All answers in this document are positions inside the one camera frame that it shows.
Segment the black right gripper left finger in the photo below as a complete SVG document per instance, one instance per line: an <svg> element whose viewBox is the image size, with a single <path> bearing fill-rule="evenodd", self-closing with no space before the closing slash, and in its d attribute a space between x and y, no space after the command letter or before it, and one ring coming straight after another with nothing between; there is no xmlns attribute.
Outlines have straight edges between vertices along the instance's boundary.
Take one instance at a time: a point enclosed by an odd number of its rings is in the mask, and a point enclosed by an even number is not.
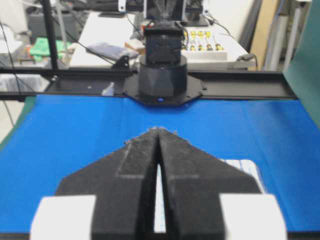
<svg viewBox="0 0 320 240"><path fill-rule="evenodd" d="M152 223L159 131L150 129L122 148L65 176L41 199L32 240L135 240Z"/></svg>

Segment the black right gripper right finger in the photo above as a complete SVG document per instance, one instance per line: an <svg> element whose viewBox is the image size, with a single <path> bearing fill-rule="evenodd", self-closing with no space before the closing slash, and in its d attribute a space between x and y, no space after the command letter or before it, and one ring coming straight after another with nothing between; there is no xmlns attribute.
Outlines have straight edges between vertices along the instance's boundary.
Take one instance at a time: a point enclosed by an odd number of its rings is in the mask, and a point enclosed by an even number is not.
<svg viewBox="0 0 320 240"><path fill-rule="evenodd" d="M287 239L276 198L253 176L163 128L158 143L168 218L178 239Z"/></svg>

